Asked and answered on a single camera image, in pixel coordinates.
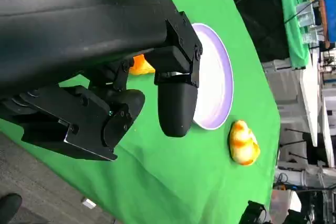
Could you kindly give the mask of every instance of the purple plate rim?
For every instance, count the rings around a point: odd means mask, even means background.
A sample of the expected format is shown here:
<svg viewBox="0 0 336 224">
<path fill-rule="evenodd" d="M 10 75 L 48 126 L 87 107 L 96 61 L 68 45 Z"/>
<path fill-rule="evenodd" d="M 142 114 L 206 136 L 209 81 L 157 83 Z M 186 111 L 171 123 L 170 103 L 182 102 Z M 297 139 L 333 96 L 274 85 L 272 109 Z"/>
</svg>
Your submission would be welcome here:
<svg viewBox="0 0 336 224">
<path fill-rule="evenodd" d="M 224 99 L 222 100 L 221 110 L 224 110 L 224 111 L 221 113 L 218 113 L 217 117 L 209 121 L 207 125 L 202 125 L 202 123 L 198 123 L 194 120 L 194 122 L 197 125 L 199 125 L 200 127 L 206 130 L 216 130 L 225 123 L 227 117 L 230 114 L 231 108 L 232 108 L 233 95 L 234 95 L 234 79 L 233 79 L 231 61 L 227 53 L 227 50 L 225 48 L 225 45 L 222 42 L 220 36 L 211 27 L 203 23 L 193 23 L 192 26 L 195 31 L 203 32 L 211 39 L 211 41 L 214 43 L 220 55 L 221 62 L 222 62 L 223 72 L 225 76 L 225 95 L 224 95 Z"/>
</svg>

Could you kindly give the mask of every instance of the green cloth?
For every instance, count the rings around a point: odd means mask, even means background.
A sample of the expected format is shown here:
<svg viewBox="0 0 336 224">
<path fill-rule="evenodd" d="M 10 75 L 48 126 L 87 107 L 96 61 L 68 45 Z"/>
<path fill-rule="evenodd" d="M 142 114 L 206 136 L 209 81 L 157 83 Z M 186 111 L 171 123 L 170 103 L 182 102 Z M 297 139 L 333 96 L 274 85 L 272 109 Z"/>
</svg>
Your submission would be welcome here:
<svg viewBox="0 0 336 224">
<path fill-rule="evenodd" d="M 238 223 L 247 201 L 269 204 L 280 118 L 252 40 L 233 0 L 173 0 L 190 21 L 211 26 L 223 40 L 234 72 L 234 100 L 226 123 L 215 131 L 193 125 L 184 138 L 166 137 L 157 117 L 153 75 L 130 77 L 128 88 L 146 102 L 115 149 L 115 162 L 76 160 L 21 142 L 22 129 L 2 130 L 124 223 Z M 63 85 L 87 80 L 78 76 Z M 227 137 L 245 120 L 261 154 L 251 166 L 234 163 Z"/>
<path fill-rule="evenodd" d="M 296 14 L 295 7 L 304 0 L 282 0 L 284 11 L 284 21 L 290 19 Z M 309 48 L 307 44 L 302 43 L 303 28 L 299 27 L 297 17 L 291 19 L 285 24 L 287 42 L 289 47 L 289 57 L 291 65 L 294 68 L 302 68 L 308 64 Z"/>
</svg>

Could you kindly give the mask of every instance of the black backdrop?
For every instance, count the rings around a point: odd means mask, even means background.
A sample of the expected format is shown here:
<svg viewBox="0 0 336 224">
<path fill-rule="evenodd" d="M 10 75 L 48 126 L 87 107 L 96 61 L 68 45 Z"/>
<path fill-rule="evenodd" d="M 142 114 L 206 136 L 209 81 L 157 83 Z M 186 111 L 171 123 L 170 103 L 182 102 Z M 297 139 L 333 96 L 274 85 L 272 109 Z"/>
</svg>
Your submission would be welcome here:
<svg viewBox="0 0 336 224">
<path fill-rule="evenodd" d="M 236 6 L 261 62 L 289 58 L 281 0 L 242 0 Z"/>
</svg>

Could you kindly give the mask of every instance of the orange toy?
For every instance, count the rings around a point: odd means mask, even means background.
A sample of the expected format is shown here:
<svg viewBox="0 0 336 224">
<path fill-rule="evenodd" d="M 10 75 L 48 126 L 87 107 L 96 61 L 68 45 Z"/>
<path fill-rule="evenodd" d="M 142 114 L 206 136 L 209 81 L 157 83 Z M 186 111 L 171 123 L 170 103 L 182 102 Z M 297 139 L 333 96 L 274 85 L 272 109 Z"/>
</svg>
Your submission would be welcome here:
<svg viewBox="0 0 336 224">
<path fill-rule="evenodd" d="M 155 73 L 155 69 L 146 61 L 144 55 L 137 55 L 133 57 L 134 66 L 131 67 L 130 73 L 134 75 Z"/>
<path fill-rule="evenodd" d="M 232 126 L 230 151 L 232 159 L 241 165 L 253 164 L 260 154 L 256 137 L 242 120 L 235 122 Z"/>
</svg>

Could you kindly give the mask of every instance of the plate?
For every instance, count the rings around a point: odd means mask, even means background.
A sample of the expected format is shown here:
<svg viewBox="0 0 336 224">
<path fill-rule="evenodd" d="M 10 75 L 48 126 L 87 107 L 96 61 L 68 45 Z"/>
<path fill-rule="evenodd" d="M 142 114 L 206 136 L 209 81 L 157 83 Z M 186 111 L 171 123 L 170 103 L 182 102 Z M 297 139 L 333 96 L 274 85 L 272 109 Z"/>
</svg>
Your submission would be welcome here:
<svg viewBox="0 0 336 224">
<path fill-rule="evenodd" d="M 201 23 L 193 24 L 193 28 L 203 45 L 194 122 L 206 130 L 215 130 L 225 122 L 232 106 L 234 83 L 231 62 L 214 30 Z"/>
</svg>

